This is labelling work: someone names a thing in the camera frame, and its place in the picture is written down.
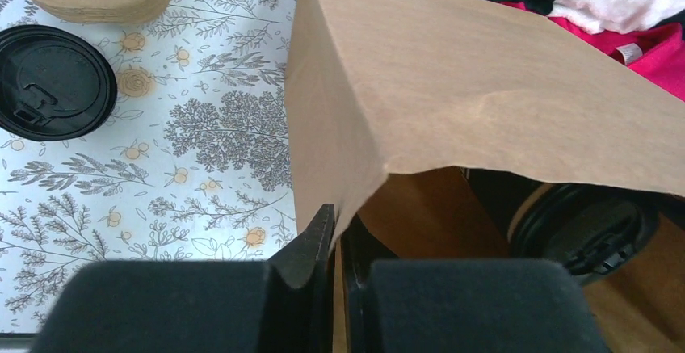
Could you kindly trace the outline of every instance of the pink fabric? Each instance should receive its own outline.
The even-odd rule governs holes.
[[[523,3],[503,4],[526,10]],[[628,44],[639,46],[642,57],[628,64],[630,70],[685,101],[685,40],[683,27],[679,23],[670,23],[644,32],[600,32],[593,35],[584,32],[568,19],[548,19],[621,63],[624,63],[623,55],[617,48]]]

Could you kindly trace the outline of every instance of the orange flower illustration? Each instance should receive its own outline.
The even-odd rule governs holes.
[[[116,209],[116,206],[112,206],[109,209],[109,213],[105,217],[100,218],[98,222],[106,221],[107,226],[111,228],[116,228],[119,226],[119,223],[121,222],[121,213],[114,209]]]
[[[122,230],[119,236],[116,238],[119,238],[122,242],[124,242],[124,244],[128,245],[128,240],[133,238],[133,233]]]
[[[116,80],[119,92],[129,97],[142,97],[149,93],[152,86],[152,78],[145,69],[129,68],[119,74]]]
[[[185,167],[176,167],[173,173],[164,174],[169,175],[171,177],[169,181],[166,183],[166,185],[164,185],[164,187],[167,187],[172,183],[183,184],[188,180],[188,169],[186,169]]]
[[[191,64],[191,54],[183,47],[176,46],[174,48],[174,54],[171,54],[166,58],[167,61],[179,64],[179,68],[183,71],[183,68]]]
[[[136,139],[130,146],[120,146],[115,147],[112,150],[120,151],[120,155],[124,155],[127,159],[135,161],[136,159],[142,157],[149,158],[148,150],[149,145],[145,142],[138,144]]]
[[[264,245],[264,242],[267,240],[267,231],[259,227],[250,229],[242,240],[246,246],[258,248]]]
[[[207,195],[208,191],[217,191],[218,189],[223,189],[221,186],[221,181],[217,181],[214,178],[209,178],[209,182],[201,183],[200,187],[196,188],[195,191],[202,191],[204,195]]]
[[[137,52],[145,47],[145,36],[140,32],[132,32],[121,41],[121,47],[125,52]]]
[[[4,149],[5,147],[9,147],[14,151],[21,151],[22,149],[26,148],[26,145],[20,139],[14,139],[14,135],[12,135],[12,139],[6,141],[2,146],[0,146],[0,149]]]

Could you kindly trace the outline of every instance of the tag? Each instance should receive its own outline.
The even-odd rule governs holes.
[[[637,44],[626,44],[620,46],[616,50],[623,56],[623,61],[626,65],[632,64],[637,58],[642,57],[642,49]]]

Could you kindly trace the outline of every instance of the cup lid sip opening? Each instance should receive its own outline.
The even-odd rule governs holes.
[[[0,127],[32,141],[82,137],[116,104],[116,76],[92,45],[60,29],[0,32]]]

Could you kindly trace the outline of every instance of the white tablecloth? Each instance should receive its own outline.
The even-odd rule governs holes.
[[[293,238],[283,82],[295,4],[172,0],[155,22],[118,27],[0,0],[0,26],[83,37],[120,87],[82,139],[0,130],[0,333],[36,332],[90,261],[268,258]]]

